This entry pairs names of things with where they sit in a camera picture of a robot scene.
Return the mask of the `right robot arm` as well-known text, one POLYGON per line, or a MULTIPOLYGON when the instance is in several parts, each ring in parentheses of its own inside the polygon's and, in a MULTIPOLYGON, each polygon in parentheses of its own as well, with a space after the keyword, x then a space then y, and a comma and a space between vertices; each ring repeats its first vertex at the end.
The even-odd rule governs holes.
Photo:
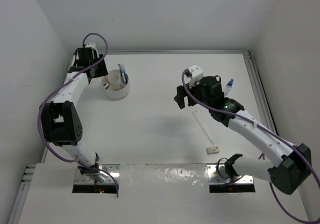
POLYGON ((305 144, 285 143, 256 121, 234 99, 225 96, 219 76, 201 78, 193 87, 180 85, 173 98, 180 109, 196 104, 206 108, 212 118, 237 132, 258 148, 267 159, 255 161, 234 154, 218 169, 224 179, 249 175, 271 182, 279 191, 291 195, 311 174, 311 150, 305 144))

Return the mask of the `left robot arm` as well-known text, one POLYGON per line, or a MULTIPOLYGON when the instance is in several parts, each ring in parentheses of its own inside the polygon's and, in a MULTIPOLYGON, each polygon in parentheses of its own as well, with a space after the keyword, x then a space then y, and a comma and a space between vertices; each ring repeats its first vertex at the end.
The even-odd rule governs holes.
POLYGON ((78 48, 72 57, 64 87, 44 105, 41 125, 47 142, 65 150, 83 176, 101 182, 104 173, 99 171, 99 156, 84 141, 83 126, 76 105, 94 78, 107 75, 103 55, 99 54, 95 43, 78 48))

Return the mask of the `white boxed eraser red label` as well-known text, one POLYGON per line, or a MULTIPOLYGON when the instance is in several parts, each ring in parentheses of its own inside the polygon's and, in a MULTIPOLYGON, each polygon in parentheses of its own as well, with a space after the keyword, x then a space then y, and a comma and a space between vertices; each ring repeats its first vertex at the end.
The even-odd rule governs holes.
POLYGON ((208 155, 217 154, 219 152, 220 152, 220 150, 219 150, 218 146, 211 146, 211 147, 206 148, 206 153, 208 155))

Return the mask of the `small blue-capped glue bottle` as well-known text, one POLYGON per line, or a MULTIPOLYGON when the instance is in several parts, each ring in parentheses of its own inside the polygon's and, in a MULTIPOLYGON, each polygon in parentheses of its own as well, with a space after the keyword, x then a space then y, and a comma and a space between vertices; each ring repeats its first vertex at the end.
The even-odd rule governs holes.
POLYGON ((230 90, 232 89, 234 83, 234 79, 230 79, 230 81, 226 84, 225 88, 224 88, 224 95, 228 96, 230 90))

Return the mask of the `dark blue pen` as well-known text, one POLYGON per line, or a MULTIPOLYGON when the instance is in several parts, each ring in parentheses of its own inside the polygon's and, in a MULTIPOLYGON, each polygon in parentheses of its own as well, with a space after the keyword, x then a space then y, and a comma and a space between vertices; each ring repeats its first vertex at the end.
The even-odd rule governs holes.
POLYGON ((120 70, 120 74, 121 74, 121 76, 123 78, 123 83, 127 84, 126 72, 125 72, 124 66, 122 64, 118 64, 118 67, 119 67, 119 70, 120 70))

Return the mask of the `clear blue pen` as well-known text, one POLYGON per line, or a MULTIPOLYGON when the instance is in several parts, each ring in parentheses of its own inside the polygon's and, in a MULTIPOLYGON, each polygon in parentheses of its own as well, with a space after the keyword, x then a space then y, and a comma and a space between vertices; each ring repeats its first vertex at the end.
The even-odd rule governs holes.
POLYGON ((122 74, 123 82, 124 82, 125 85, 127 85, 129 79, 128 79, 128 75, 126 73, 125 66, 123 64, 119 64, 119 69, 121 70, 120 72, 122 74))

